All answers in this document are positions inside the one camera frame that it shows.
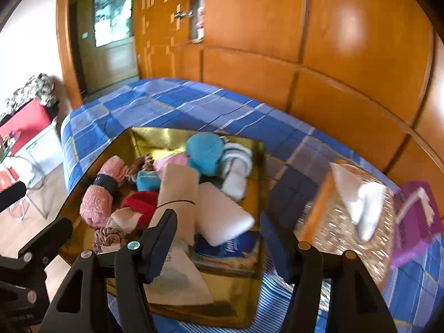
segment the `teal cloth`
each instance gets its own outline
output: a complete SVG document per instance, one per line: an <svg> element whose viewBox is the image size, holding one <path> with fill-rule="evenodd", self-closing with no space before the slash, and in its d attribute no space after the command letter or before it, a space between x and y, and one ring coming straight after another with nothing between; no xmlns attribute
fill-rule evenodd
<svg viewBox="0 0 444 333"><path fill-rule="evenodd" d="M160 188L160 179L155 171L139 171L136 178L137 191L153 191Z"/></svg>
<svg viewBox="0 0 444 333"><path fill-rule="evenodd" d="M189 166L207 176L218 173L219 159L223 153L224 141L213 133L197 133L186 142Z"/></svg>

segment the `red pillow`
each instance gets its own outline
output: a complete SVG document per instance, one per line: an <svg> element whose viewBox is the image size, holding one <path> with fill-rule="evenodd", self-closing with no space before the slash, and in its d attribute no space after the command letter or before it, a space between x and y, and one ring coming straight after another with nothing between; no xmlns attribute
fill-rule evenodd
<svg viewBox="0 0 444 333"><path fill-rule="evenodd" d="M37 100L32 100L0 127L0 135L4 137L11 131L20 130L19 140L11 149L11 154L15 154L50 124L51 118L48 116L45 107L41 106Z"/></svg>

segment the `striped fabric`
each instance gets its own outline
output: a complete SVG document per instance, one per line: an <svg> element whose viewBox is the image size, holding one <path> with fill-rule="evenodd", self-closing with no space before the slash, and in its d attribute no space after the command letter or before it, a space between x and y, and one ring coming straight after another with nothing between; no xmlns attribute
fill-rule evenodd
<svg viewBox="0 0 444 333"><path fill-rule="evenodd" d="M361 156L310 125L240 94L200 82L141 80L70 113L62 124L64 173L71 191L97 156L131 126L218 131L263 140L266 144L269 205L280 224L294 226L306 202L314 198L329 162L349 159L392 190L398 187ZM390 273L384 297L399 332L419 332L444 295L441 237L421 257ZM244 330L195 326L155 316L161 333L278 332L289 294L264 275L257 316ZM115 298L109 296L118 317ZM325 330L319 311L316 332Z"/></svg>

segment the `brown scrunchie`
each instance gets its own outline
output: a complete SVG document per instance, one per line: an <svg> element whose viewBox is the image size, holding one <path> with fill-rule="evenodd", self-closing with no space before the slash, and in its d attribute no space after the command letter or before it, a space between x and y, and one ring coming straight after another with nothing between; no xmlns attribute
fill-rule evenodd
<svg viewBox="0 0 444 333"><path fill-rule="evenodd" d="M150 153L137 158L127 171L126 177L128 181L135 183L139 171L154 171L153 163L154 159Z"/></svg>
<svg viewBox="0 0 444 333"><path fill-rule="evenodd" d="M108 253L118 250L117 244L123 247L126 244L121 228L104 227L94 232L92 250L96 253Z"/></svg>

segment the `black elastic band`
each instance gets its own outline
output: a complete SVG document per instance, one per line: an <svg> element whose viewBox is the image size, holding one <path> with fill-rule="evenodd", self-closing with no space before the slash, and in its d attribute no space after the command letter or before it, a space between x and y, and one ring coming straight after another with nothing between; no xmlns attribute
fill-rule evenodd
<svg viewBox="0 0 444 333"><path fill-rule="evenodd" d="M117 181L115 181L113 177L106 174L97 175L97 178L95 178L92 184L105 188L111 195L113 195L118 189Z"/></svg>
<svg viewBox="0 0 444 333"><path fill-rule="evenodd" d="M185 203L191 203L191 204L196 205L196 203L195 203L194 201L191 201L191 200L172 200L172 201L169 201L169 202L167 202L167 203L163 203L163 204L159 205L158 208L160 208L160 207L162 207L162 206L164 206L164 205L167 205L167 204L171 204L171 203L179 203L179 202L181 202L181 201L183 201L183 202L185 202Z"/></svg>

